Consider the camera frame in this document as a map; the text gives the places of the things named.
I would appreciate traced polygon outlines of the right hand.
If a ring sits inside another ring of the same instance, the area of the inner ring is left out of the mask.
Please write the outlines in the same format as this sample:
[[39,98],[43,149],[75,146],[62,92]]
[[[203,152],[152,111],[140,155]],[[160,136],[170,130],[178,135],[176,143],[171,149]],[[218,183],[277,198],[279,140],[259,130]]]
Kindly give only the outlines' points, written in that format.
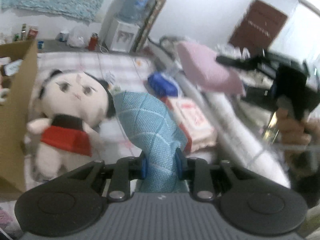
[[285,145],[319,145],[319,118],[310,117],[297,121],[289,117],[289,111],[279,108],[276,111],[277,128],[281,142]]

